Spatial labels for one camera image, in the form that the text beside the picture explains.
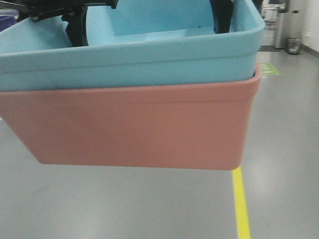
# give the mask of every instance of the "polished floor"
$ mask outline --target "polished floor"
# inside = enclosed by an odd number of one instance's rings
[[[253,239],[319,238],[319,59],[259,52],[243,156]],[[0,121],[2,239],[235,239],[230,171],[38,163]]]

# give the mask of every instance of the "blue object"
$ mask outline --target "blue object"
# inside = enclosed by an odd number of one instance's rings
[[[0,91],[190,84],[249,79],[264,22],[235,0],[231,32],[214,34],[208,0],[120,0],[89,7],[89,46],[71,47],[60,17],[0,33]]]
[[[14,16],[0,16],[0,31],[16,24]]]

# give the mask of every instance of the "metal trash can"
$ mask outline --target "metal trash can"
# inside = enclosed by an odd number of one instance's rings
[[[303,41],[298,38],[287,38],[286,51],[292,55],[298,55],[300,53],[301,45]]]

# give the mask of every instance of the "plastic storage bin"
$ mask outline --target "plastic storage bin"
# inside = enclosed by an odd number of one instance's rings
[[[193,84],[253,76],[264,22],[235,0],[231,33],[214,34],[209,0],[120,0],[89,7],[90,46],[71,48],[60,17],[0,33],[0,91]]]
[[[231,170],[260,78],[2,92],[0,117],[46,164]]]
[[[0,15],[0,31],[3,31],[16,24],[14,16],[1,16]]]

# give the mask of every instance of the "wall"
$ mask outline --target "wall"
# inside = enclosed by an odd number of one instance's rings
[[[319,0],[308,0],[304,27],[304,45],[319,51]]]

